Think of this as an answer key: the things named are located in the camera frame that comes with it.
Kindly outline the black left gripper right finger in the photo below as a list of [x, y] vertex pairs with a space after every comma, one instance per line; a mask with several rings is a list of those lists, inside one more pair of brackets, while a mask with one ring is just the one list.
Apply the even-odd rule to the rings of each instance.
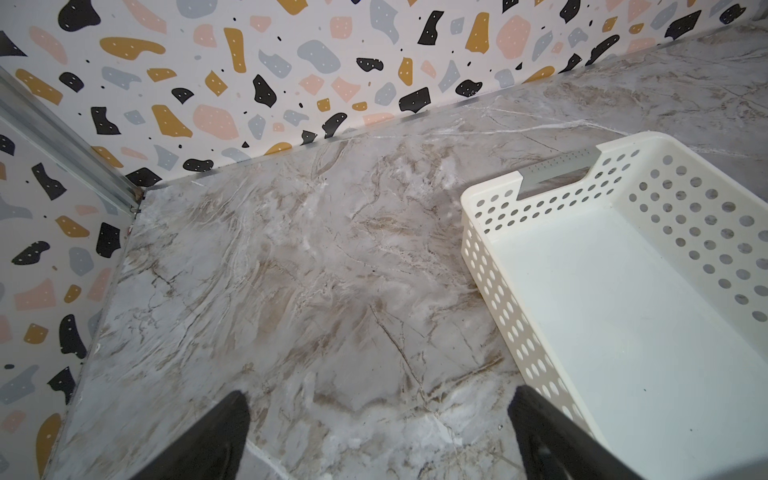
[[507, 409], [529, 479], [637, 479], [639, 475], [530, 386]]

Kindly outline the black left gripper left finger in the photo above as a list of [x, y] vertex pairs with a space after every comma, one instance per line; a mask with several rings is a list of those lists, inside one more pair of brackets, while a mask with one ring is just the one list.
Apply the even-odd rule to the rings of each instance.
[[232, 391], [132, 479], [235, 479], [250, 421], [246, 395]]

